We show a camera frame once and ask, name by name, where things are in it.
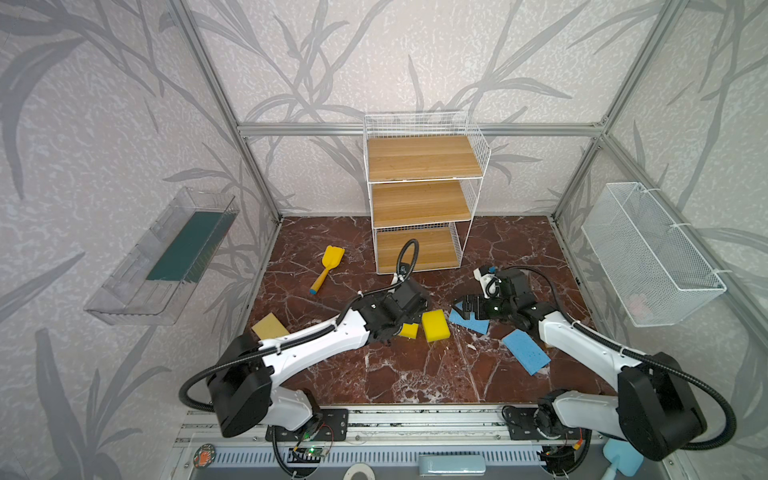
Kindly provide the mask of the yellow foam sponge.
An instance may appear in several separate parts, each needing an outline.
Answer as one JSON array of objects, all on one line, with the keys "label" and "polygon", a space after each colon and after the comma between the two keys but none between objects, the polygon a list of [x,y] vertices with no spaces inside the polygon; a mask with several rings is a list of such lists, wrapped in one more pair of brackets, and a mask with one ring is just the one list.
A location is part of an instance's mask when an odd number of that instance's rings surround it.
[{"label": "yellow foam sponge", "polygon": [[407,338],[407,339],[417,339],[419,334],[419,328],[420,328],[419,324],[406,323],[401,327],[398,335],[400,337]]},{"label": "yellow foam sponge", "polygon": [[451,335],[443,310],[433,310],[422,314],[421,324],[429,343],[448,339]]}]

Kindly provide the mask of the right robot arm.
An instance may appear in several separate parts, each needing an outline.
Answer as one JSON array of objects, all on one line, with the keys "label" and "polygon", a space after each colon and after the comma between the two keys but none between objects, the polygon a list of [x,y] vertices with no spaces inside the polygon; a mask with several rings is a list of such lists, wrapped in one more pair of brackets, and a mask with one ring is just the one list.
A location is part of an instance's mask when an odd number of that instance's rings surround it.
[{"label": "right robot arm", "polygon": [[474,277],[481,293],[455,299],[451,312],[466,321],[511,324],[534,345],[558,349],[610,385],[610,395],[559,389],[540,398],[532,422],[541,436],[590,430],[626,441],[654,461],[679,449],[713,450],[734,438],[738,420],[722,394],[672,356],[632,350],[572,318],[558,298],[538,299],[528,279],[533,271],[480,267]]}]

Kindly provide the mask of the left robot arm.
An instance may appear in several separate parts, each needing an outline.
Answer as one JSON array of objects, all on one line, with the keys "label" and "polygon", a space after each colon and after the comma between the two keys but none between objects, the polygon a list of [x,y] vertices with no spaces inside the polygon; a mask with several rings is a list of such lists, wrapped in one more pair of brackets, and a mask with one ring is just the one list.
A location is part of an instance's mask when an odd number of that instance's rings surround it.
[{"label": "left robot arm", "polygon": [[338,315],[299,332],[260,341],[236,337],[215,365],[182,383],[179,401],[214,413],[225,438],[256,425],[314,435],[324,422],[322,409],[309,391],[284,382],[341,353],[386,343],[416,322],[431,300],[412,278],[415,267],[415,260],[399,256],[392,284],[357,293]]}]

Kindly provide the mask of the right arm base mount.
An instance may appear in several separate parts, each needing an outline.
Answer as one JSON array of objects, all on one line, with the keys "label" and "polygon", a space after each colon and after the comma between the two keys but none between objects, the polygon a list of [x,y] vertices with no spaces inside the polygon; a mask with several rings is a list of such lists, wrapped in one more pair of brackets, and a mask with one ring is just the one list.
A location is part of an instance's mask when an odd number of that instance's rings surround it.
[{"label": "right arm base mount", "polygon": [[566,427],[551,407],[505,405],[501,415],[512,440],[569,444],[584,439],[581,429]]}]

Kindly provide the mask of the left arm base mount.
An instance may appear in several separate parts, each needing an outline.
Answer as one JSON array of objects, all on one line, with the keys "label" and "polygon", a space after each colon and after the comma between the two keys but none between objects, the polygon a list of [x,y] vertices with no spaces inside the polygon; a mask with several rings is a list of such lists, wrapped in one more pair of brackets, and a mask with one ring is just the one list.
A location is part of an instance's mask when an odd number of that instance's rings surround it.
[{"label": "left arm base mount", "polygon": [[347,436],[349,426],[348,409],[343,408],[322,408],[318,414],[302,427],[295,431],[289,431],[283,427],[267,427],[266,440],[271,442],[277,438],[278,442],[299,441],[343,441]]}]

